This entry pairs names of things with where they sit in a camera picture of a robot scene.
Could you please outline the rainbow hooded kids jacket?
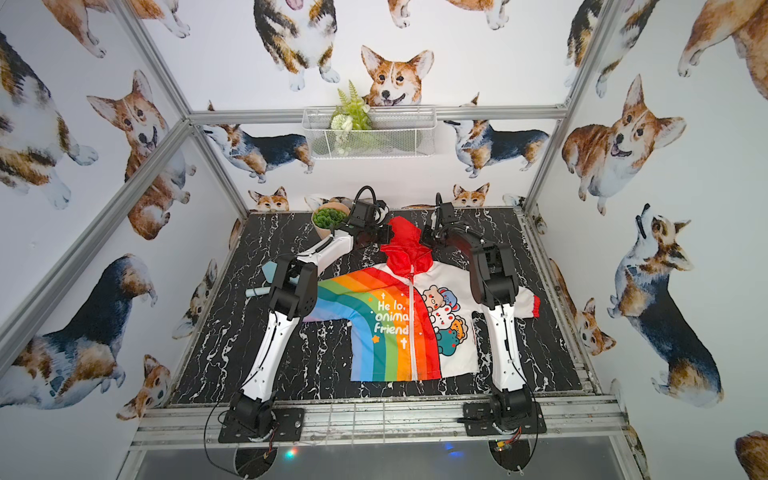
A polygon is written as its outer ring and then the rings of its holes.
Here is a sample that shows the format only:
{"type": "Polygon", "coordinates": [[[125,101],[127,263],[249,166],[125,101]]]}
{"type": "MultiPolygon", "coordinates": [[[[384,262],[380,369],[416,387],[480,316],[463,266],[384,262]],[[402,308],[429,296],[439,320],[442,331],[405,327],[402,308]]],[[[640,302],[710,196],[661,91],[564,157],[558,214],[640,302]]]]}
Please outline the rainbow hooded kids jacket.
{"type": "MultiPolygon", "coordinates": [[[[351,325],[351,378],[359,382],[425,381],[479,367],[469,271],[441,263],[420,242],[421,230],[396,217],[383,263],[319,283],[310,321],[351,325]]],[[[519,285],[516,319],[537,316],[539,298],[519,285]]]]}

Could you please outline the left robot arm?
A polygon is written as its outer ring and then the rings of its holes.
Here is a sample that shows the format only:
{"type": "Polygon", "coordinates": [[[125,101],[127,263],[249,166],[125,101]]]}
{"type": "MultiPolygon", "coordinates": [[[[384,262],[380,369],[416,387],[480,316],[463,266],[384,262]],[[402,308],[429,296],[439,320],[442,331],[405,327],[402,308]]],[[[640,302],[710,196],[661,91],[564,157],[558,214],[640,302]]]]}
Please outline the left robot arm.
{"type": "Polygon", "coordinates": [[[386,202],[366,185],[355,196],[351,213],[326,238],[297,254],[276,259],[266,332],[247,378],[230,402],[224,426],[239,427],[258,439],[272,433],[278,367],[294,330],[316,306],[319,276],[352,251],[389,241],[392,228],[386,224],[388,214],[386,202]]]}

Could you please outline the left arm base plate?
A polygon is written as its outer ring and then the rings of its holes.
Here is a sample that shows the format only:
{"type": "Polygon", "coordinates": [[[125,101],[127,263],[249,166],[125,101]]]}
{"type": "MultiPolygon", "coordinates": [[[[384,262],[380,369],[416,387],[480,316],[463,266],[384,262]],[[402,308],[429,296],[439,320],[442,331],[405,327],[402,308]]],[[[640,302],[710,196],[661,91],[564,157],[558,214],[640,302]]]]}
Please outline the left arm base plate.
{"type": "Polygon", "coordinates": [[[302,408],[270,408],[253,419],[228,410],[218,442],[222,444],[296,442],[302,435],[306,411],[302,408]]]}

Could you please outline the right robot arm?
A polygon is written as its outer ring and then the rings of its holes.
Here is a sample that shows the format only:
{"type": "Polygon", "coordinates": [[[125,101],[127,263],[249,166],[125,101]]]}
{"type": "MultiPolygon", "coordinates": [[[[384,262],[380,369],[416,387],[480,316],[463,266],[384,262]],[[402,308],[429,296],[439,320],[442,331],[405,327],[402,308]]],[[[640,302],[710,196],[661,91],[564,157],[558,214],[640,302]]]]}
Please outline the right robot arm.
{"type": "Polygon", "coordinates": [[[421,241],[438,249],[453,247],[468,261],[470,289],[485,317],[492,355],[492,394],[466,403],[458,422],[468,436],[516,434],[537,424],[532,389],[519,366],[514,307],[519,291],[512,249],[486,240],[455,214],[450,202],[435,196],[431,225],[421,241]]]}

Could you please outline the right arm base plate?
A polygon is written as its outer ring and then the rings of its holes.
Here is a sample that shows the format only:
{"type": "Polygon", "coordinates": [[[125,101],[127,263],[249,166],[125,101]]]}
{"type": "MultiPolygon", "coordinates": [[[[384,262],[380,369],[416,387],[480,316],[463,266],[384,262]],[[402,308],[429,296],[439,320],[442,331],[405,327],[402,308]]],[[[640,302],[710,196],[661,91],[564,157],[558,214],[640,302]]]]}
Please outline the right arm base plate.
{"type": "Polygon", "coordinates": [[[470,402],[462,406],[462,415],[457,419],[470,437],[511,436],[520,430],[523,434],[544,434],[547,425],[540,405],[530,403],[522,408],[502,411],[488,402],[470,402]]]}

